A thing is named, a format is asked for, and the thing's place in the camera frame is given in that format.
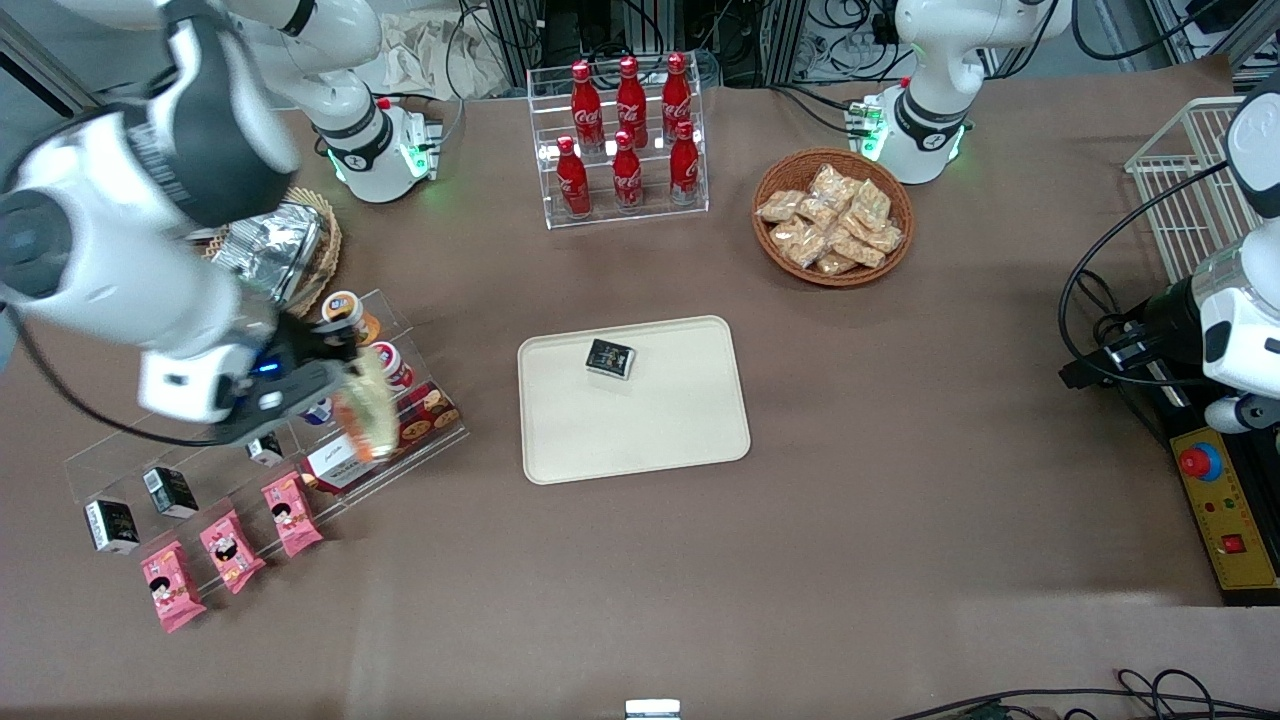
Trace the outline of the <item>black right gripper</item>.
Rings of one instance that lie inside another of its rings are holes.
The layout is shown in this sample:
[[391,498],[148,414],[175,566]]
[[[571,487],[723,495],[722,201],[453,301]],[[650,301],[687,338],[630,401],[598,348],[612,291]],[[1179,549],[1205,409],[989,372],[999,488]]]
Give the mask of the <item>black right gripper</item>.
[[[298,334],[297,366],[293,341]],[[230,346],[230,370],[218,375],[212,406],[215,445],[244,445],[265,436],[285,416],[307,411],[334,395],[346,379],[346,364],[358,356],[358,336],[348,322],[310,323],[280,318],[270,340],[255,354]],[[334,360],[340,363],[311,363]]]

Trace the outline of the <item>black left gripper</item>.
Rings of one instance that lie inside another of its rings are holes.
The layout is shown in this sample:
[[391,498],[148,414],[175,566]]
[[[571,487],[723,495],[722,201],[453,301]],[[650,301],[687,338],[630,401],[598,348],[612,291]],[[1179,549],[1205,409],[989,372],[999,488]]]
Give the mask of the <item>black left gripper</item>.
[[1059,379],[1069,389],[1093,387],[1146,386],[1149,373],[1143,365],[1162,363],[1175,375],[1203,375],[1201,310],[1192,278],[1183,278],[1140,306],[1140,328],[1112,328],[1102,341],[1110,359],[1085,357],[1059,369]]

